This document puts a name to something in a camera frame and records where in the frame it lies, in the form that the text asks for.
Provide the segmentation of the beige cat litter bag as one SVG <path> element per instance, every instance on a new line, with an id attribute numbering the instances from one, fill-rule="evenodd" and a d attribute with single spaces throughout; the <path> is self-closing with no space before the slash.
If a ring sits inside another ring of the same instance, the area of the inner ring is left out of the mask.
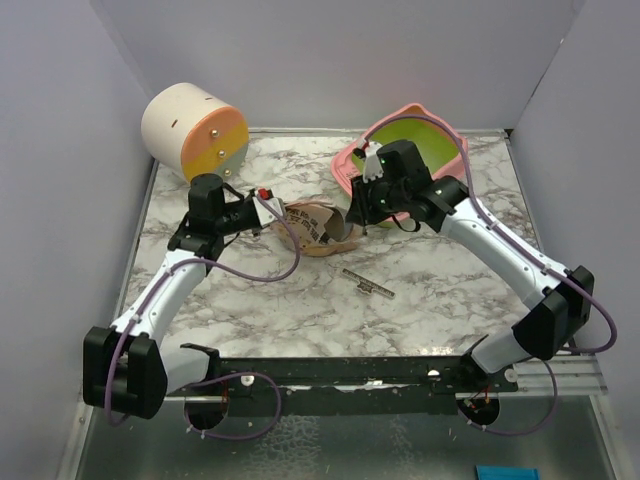
<path id="1" fill-rule="evenodd" d="M 332 203 L 304 199 L 285 204 L 285 220 L 296 234 L 301 253 L 327 257 L 355 250 L 363 229 L 346 220 L 346 211 Z"/>

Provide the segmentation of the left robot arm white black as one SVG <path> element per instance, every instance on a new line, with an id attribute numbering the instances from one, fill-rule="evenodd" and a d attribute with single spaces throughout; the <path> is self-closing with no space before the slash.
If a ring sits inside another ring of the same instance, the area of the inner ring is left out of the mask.
<path id="1" fill-rule="evenodd" d="M 91 328 L 83 340 L 84 402 L 107 414 L 150 419 L 165 396 L 182 387 L 214 392 L 221 371 L 205 348 L 162 354 L 160 346 L 187 297 L 226 248 L 226 237 L 257 233 L 281 212 L 281 201 L 267 189 L 243 195 L 216 174 L 194 177 L 187 212 L 151 283 L 110 326 Z"/>

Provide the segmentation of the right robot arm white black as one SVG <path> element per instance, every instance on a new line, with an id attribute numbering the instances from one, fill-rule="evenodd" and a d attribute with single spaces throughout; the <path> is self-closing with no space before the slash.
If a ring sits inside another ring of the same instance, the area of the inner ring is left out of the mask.
<path id="1" fill-rule="evenodd" d="M 504 280 L 528 308 L 513 326 L 474 344 L 459 367 L 461 383 L 481 391 L 496 372 L 528 358 L 551 359 L 586 323 L 584 298 L 594 286 L 589 270 L 569 270 L 528 245 L 471 198 L 453 176 L 432 178 L 408 140 L 357 148 L 362 174 L 352 178 L 349 223 L 362 227 L 406 213 L 417 225 L 466 247 Z"/>

